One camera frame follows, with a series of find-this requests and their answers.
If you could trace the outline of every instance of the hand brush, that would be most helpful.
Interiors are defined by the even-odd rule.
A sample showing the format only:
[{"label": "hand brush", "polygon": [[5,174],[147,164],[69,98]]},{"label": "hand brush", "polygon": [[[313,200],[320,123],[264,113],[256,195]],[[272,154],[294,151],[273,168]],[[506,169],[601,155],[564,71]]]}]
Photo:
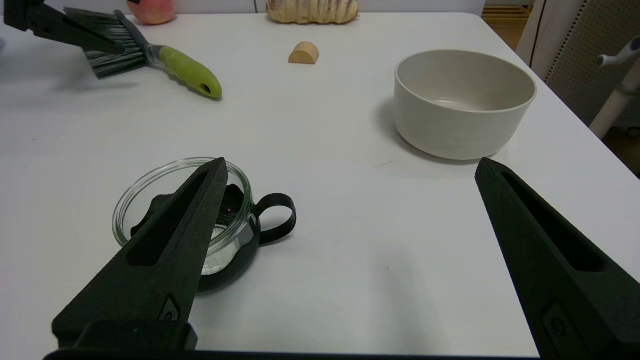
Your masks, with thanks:
[{"label": "hand brush", "polygon": [[65,8],[65,13],[72,21],[125,47],[119,55],[83,49],[98,79],[151,66],[167,71],[202,95],[222,97],[222,87],[209,69],[176,49],[150,44],[121,11],[108,14]]}]

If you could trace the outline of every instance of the white table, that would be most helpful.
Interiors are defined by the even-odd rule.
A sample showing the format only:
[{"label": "white table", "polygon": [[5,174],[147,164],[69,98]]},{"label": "white table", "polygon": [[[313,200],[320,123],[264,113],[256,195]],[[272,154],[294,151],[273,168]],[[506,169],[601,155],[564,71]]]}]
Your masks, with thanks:
[{"label": "white table", "polygon": [[[224,101],[153,69],[100,82],[79,49],[0,27],[1,358],[56,349],[52,319],[119,250],[111,214],[121,194],[192,156],[226,157],[256,198],[287,193],[299,216],[239,281],[196,299],[199,349],[537,354],[476,163],[422,154],[392,125],[405,56],[465,49],[525,68],[480,18],[366,13],[346,26],[281,26],[182,15],[142,31],[209,66]],[[320,49],[317,65],[287,63],[302,40]],[[493,158],[640,279],[639,181],[537,82]]]}]

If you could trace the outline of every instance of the bread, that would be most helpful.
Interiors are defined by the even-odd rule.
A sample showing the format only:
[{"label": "bread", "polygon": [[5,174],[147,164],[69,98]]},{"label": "bread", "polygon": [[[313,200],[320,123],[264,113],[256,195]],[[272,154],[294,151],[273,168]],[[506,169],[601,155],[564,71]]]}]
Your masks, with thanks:
[{"label": "bread", "polygon": [[358,0],[268,0],[267,14],[283,23],[344,24],[358,17]]}]

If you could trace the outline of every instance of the white wall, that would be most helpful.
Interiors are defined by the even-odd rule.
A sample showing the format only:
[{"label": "white wall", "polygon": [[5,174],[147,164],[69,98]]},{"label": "white wall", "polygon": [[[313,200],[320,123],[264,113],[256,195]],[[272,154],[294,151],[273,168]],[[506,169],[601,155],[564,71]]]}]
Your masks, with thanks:
[{"label": "white wall", "polygon": [[[361,12],[464,12],[482,14],[485,0],[358,0]],[[267,0],[256,0],[258,12]]]},{"label": "white wall", "polygon": [[[253,0],[175,0],[178,13],[254,13]],[[64,6],[98,12],[119,9],[128,13],[126,0],[47,0],[45,4],[61,10]],[[4,0],[0,0],[0,15]]]},{"label": "white wall", "polygon": [[[358,0],[361,12],[466,12],[482,14],[485,0]],[[529,3],[528,0],[489,0],[490,3]],[[4,12],[0,0],[0,15]],[[47,0],[49,6],[71,6],[100,12],[120,9],[125,0]],[[252,13],[265,12],[266,0],[176,0],[179,13]]]}]

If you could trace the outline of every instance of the wooden block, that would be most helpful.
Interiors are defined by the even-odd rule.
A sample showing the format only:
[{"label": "wooden block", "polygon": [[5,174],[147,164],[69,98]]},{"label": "wooden block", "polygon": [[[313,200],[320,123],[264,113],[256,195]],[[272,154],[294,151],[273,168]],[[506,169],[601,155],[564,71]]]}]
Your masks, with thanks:
[{"label": "wooden block", "polygon": [[313,65],[318,61],[318,57],[320,57],[318,48],[310,42],[303,41],[293,49],[293,53],[289,55],[289,62]]},{"label": "wooden block", "polygon": [[529,20],[529,11],[523,6],[485,6],[482,18],[490,26],[521,25]]}]

